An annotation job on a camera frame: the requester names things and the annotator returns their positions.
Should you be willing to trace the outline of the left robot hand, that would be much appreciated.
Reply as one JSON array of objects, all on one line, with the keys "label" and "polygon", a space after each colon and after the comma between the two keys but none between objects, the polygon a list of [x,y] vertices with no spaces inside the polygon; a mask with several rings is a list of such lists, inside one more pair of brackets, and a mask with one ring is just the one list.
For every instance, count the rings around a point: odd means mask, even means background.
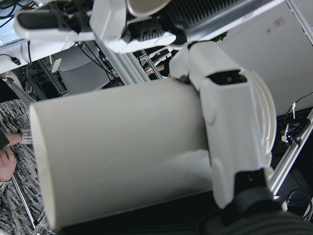
[{"label": "left robot hand", "polygon": [[264,5],[263,0],[52,0],[17,13],[14,30],[26,39],[97,39],[128,53],[214,38]]}]

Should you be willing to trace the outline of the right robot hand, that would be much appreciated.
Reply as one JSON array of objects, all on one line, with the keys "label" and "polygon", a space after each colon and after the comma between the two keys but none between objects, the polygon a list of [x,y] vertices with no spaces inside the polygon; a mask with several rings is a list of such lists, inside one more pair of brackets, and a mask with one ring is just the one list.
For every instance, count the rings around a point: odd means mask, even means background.
[{"label": "right robot hand", "polygon": [[212,188],[219,212],[202,219],[202,235],[310,235],[311,223],[283,211],[268,185],[258,111],[274,111],[271,94],[255,72],[217,43],[186,43],[170,61],[170,74],[200,95]]}]

